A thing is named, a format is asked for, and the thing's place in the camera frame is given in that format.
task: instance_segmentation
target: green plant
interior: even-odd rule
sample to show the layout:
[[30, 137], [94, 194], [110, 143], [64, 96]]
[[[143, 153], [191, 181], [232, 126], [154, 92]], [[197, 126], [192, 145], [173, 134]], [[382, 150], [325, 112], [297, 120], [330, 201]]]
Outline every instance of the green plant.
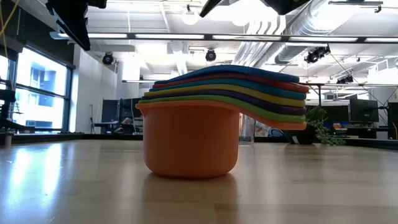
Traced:
[[342, 139], [335, 139], [328, 137], [328, 129], [323, 126], [324, 117], [326, 116], [326, 110], [317, 106], [307, 111], [305, 119], [307, 124], [315, 128], [315, 137], [321, 141], [321, 144], [329, 146], [342, 146], [346, 142]]

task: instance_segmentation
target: yellow cable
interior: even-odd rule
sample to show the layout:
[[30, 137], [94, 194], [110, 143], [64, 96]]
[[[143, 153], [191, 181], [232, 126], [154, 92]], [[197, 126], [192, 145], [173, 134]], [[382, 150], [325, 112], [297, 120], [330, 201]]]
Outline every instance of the yellow cable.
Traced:
[[9, 16], [8, 19], [6, 20], [6, 23], [4, 24], [4, 26], [1, 28], [0, 35], [2, 35], [2, 33], [6, 30], [6, 28], [7, 28], [7, 26], [8, 26], [8, 23], [9, 23], [10, 20], [11, 20], [12, 15], [14, 15], [15, 10], [17, 9], [17, 6], [18, 6], [19, 1], [20, 1], [20, 0], [17, 0], [17, 1], [15, 2], [15, 6], [14, 6], [14, 8], [13, 8], [12, 11], [11, 11], [10, 16]]
[[394, 122], [392, 123], [392, 125], [394, 125], [394, 128], [396, 129], [396, 140], [398, 140], [397, 126], [396, 126], [396, 124], [394, 124]]
[[[1, 27], [4, 27], [4, 21], [2, 19], [1, 4], [0, 4], [0, 21], [1, 21]], [[6, 54], [6, 58], [8, 58], [7, 43], [6, 43], [6, 33], [2, 34], [2, 40], [4, 42], [4, 53]]]

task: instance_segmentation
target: wooden table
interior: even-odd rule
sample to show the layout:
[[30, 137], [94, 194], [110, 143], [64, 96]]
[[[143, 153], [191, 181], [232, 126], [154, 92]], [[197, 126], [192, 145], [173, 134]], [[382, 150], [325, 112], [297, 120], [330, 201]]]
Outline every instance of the wooden table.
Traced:
[[0, 223], [398, 223], [398, 153], [255, 144], [230, 174], [154, 176], [140, 141], [0, 150]]

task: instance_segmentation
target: orange cup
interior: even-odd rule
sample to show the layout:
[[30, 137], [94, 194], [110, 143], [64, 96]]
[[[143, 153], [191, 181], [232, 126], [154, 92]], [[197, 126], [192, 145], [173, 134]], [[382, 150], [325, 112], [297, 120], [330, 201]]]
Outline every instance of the orange cup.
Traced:
[[170, 103], [137, 105], [144, 115], [146, 166], [155, 174], [178, 178], [228, 173], [238, 158], [239, 112]]

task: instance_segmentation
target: glass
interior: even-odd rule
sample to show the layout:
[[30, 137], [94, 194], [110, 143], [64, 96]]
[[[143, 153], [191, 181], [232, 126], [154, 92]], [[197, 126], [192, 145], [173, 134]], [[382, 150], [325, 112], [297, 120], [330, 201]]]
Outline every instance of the glass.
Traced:
[[35, 128], [62, 128], [64, 99], [34, 93], [29, 90], [16, 90], [14, 122]]
[[239, 114], [239, 143], [240, 144], [254, 144], [254, 132], [256, 129], [256, 120]]
[[8, 59], [0, 56], [0, 78], [2, 80], [8, 79]]
[[29, 49], [19, 54], [17, 83], [65, 95], [67, 68]]

